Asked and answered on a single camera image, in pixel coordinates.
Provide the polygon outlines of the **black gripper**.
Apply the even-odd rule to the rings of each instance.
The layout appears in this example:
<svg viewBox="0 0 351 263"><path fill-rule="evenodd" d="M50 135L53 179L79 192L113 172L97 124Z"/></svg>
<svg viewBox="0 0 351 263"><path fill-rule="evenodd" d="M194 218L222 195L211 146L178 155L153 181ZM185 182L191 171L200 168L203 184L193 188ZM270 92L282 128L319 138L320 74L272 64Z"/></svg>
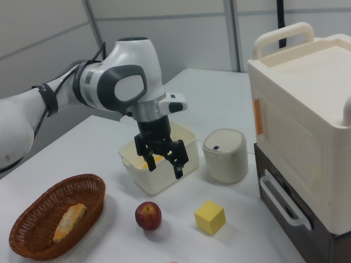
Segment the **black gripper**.
<svg viewBox="0 0 351 263"><path fill-rule="evenodd" d="M156 169L152 150L166 150L165 159L173 166L175 178L183 176L183 168L189 157L183 140L171 140L168 116L150 122L137 122L139 134L134 137L138 156L142 156L149 171Z"/></svg>

